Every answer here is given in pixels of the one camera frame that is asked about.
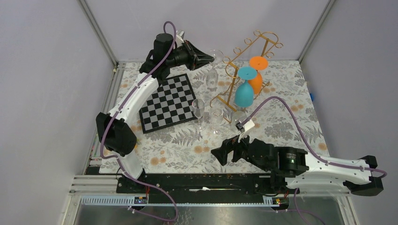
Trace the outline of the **round clear wine glass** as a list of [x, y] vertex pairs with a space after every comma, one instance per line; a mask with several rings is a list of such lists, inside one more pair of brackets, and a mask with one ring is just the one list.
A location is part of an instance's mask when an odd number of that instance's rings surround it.
[[231, 116], [230, 129], [232, 131], [236, 131], [237, 130], [236, 124], [244, 121], [246, 118], [247, 118], [247, 115], [243, 111], [233, 112], [232, 116]]

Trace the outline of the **clear champagne flute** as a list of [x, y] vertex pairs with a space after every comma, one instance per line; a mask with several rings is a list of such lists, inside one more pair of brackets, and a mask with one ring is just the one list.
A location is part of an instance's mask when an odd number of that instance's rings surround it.
[[215, 90], [219, 77], [215, 66], [222, 62], [224, 54], [222, 53], [222, 51], [217, 49], [210, 50], [208, 54], [214, 58], [214, 61], [210, 63], [211, 68], [209, 69], [206, 76], [206, 85], [208, 89]]

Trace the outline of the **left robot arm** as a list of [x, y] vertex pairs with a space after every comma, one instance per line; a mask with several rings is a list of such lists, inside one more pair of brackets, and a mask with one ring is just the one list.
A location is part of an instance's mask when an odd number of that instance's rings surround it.
[[123, 175], [129, 178], [127, 185], [133, 192], [143, 191], [146, 181], [140, 176], [144, 169], [134, 152], [137, 137], [130, 128], [131, 119], [166, 80], [171, 68], [186, 66], [193, 71], [213, 61], [213, 56], [188, 40], [179, 41], [177, 35], [168, 33], [158, 34], [127, 94], [109, 112], [97, 115], [100, 155], [103, 159], [117, 160]]

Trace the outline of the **tall clear flute glass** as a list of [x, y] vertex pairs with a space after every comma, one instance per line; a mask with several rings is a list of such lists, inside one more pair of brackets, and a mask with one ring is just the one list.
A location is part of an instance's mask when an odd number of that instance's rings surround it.
[[198, 131], [201, 132], [201, 131], [205, 130], [205, 127], [202, 124], [202, 118], [203, 118], [203, 115], [205, 112], [205, 103], [202, 99], [195, 99], [195, 100], [193, 100], [191, 107], [192, 107], [194, 116], [197, 118]]

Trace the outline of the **teal wine glass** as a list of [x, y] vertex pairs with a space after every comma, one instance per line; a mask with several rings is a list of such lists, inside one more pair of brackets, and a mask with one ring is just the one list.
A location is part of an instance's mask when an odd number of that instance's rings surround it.
[[238, 70], [237, 75], [244, 82], [236, 90], [234, 103], [238, 107], [246, 108], [253, 104], [254, 98], [254, 90], [248, 81], [257, 76], [257, 71], [252, 67], [242, 67]]

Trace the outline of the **orange wine glass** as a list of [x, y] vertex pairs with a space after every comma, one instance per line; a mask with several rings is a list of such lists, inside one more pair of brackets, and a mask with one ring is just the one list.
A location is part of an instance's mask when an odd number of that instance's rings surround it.
[[260, 71], [268, 67], [268, 60], [262, 56], [254, 56], [249, 60], [249, 66], [256, 70], [256, 77], [249, 80], [248, 83], [253, 88], [254, 94], [260, 93], [263, 84], [263, 78]]

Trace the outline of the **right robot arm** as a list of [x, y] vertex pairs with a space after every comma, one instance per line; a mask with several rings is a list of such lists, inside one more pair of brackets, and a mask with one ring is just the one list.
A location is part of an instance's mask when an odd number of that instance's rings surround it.
[[252, 181], [254, 192], [259, 194], [290, 194], [296, 189], [376, 196], [384, 190], [382, 179], [372, 175], [371, 170], [377, 167], [374, 156], [357, 160], [327, 157], [321, 161], [303, 149], [276, 147], [258, 139], [250, 141], [249, 137], [239, 140], [237, 136], [211, 150], [222, 166], [230, 152], [233, 162], [242, 159], [266, 172], [265, 178]]

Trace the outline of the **short clear glass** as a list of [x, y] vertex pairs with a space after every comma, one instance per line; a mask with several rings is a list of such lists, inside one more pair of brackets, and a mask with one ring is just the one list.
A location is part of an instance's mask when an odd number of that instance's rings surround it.
[[211, 107], [209, 111], [209, 123], [213, 134], [221, 133], [220, 127], [223, 121], [223, 110], [219, 107]]

